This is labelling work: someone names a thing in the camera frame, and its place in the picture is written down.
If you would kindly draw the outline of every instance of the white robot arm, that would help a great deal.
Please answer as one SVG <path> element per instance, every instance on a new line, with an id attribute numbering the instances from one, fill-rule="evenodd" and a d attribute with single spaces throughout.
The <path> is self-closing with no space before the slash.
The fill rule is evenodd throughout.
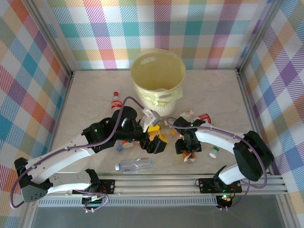
<path id="1" fill-rule="evenodd" d="M 233 133 L 213 128 L 212 125 L 202 120 L 189 123 L 182 117 L 176 119 L 171 126 L 184 136 L 175 143 L 177 154 L 184 151 L 200 152 L 200 143 L 203 142 L 225 149 L 236 157 L 237 164 L 228 168 L 223 167 L 214 176 L 214 184 L 219 191 L 225 186 L 245 178 L 258 181 L 263 175 L 263 168 L 267 169 L 274 161 L 273 154 L 254 131 L 245 134 Z"/>

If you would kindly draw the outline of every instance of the label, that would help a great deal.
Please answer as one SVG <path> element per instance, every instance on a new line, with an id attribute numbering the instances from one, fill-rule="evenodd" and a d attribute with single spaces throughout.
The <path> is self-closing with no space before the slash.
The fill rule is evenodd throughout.
<path id="1" fill-rule="evenodd" d="M 121 101 L 112 101 L 111 107 L 113 108 L 121 108 L 122 107 L 122 102 Z"/>
<path id="2" fill-rule="evenodd" d="M 187 111 L 187 112 L 184 112 L 184 113 L 182 113 L 182 114 L 180 114 L 180 117 L 183 117 L 183 118 L 187 118 L 187 117 L 189 117 L 189 116 L 191 116 L 191 115 L 193 115 L 193 111 L 192 110 L 189 110 L 189 111 Z"/>
<path id="3" fill-rule="evenodd" d="M 192 120 L 195 121 L 195 120 L 198 120 L 198 119 L 204 120 L 204 121 L 207 120 L 207 122 L 208 122 L 209 124 L 211 124 L 211 118 L 210 118 L 210 116 L 209 116 L 207 113 L 206 113 L 206 114 L 203 114 L 203 115 L 200 115 L 200 116 L 198 116 L 198 117 L 195 117 L 195 118 L 193 118 Z"/>

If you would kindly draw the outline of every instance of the white tabletop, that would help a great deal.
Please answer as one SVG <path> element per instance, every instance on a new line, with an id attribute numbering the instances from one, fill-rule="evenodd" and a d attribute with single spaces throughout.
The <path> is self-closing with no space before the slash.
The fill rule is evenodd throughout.
<path id="1" fill-rule="evenodd" d="M 113 92 L 118 91 L 120 99 L 136 97 L 130 78 L 130 71 L 77 71 L 58 126 L 52 149 L 62 146 L 83 129 L 105 117 L 110 117 Z M 142 113 L 133 101 L 133 107 Z M 192 110 L 198 116 L 208 113 L 212 124 L 233 132 L 247 133 L 251 130 L 242 94 L 234 70 L 187 70 L 183 84 L 183 97 L 171 115 Z M 97 173 L 117 173 L 115 164 L 121 160 L 150 157 L 154 167 L 140 172 L 151 173 L 215 173 L 222 166 L 236 163 L 234 155 L 220 150 L 218 157 L 209 157 L 212 145 L 202 143 L 202 152 L 196 153 L 194 163 L 185 163 L 182 155 L 175 152 L 174 142 L 159 154 L 148 154 L 137 144 L 130 149 L 117 152 L 109 148 L 93 156 L 81 159 L 62 170 L 80 172 L 94 169 Z"/>

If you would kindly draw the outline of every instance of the yellow trash bin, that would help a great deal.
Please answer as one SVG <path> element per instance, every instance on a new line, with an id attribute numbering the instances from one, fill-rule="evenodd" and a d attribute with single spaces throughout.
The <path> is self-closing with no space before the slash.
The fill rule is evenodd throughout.
<path id="1" fill-rule="evenodd" d="M 131 66 L 131 78 L 143 106 L 170 115 L 182 97 L 186 67 L 174 53 L 149 49 L 140 54 Z"/>

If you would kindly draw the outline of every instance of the checkered fabric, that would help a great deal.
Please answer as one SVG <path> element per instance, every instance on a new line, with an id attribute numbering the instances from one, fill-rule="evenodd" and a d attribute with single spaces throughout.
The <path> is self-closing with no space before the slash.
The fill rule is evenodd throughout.
<path id="1" fill-rule="evenodd" d="M 0 0 L 0 227 L 16 227 L 14 161 L 48 151 L 68 77 L 22 0 Z M 15 201 L 22 200 L 20 188 Z"/>
<path id="2" fill-rule="evenodd" d="M 304 227 L 304 0 L 285 0 L 245 70 L 263 139 Z"/>
<path id="3" fill-rule="evenodd" d="M 205 69 L 236 68 L 271 0 L 47 2 L 54 21 L 42 15 L 65 38 L 57 41 L 78 69 L 129 69 L 155 47 L 176 53 L 187 69 Z"/>

